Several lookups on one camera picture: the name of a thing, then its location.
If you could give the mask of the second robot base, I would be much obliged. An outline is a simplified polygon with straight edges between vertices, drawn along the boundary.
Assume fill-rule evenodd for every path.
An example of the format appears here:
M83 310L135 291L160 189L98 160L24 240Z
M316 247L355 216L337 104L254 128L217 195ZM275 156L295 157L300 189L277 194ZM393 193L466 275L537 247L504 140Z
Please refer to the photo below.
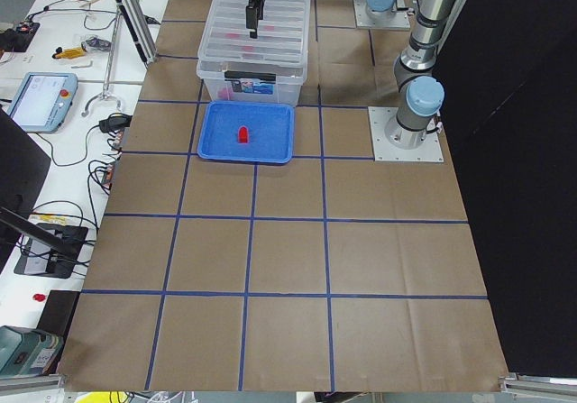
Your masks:
M355 25L365 30L408 31L404 0L353 0Z

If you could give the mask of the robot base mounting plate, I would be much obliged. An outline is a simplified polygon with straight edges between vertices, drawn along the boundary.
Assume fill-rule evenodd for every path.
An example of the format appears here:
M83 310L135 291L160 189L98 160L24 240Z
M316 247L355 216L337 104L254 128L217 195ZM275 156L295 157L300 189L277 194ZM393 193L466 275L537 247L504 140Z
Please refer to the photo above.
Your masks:
M368 108L373 158L377 162L443 163L439 132L431 120L425 130L411 132L397 119L396 107Z

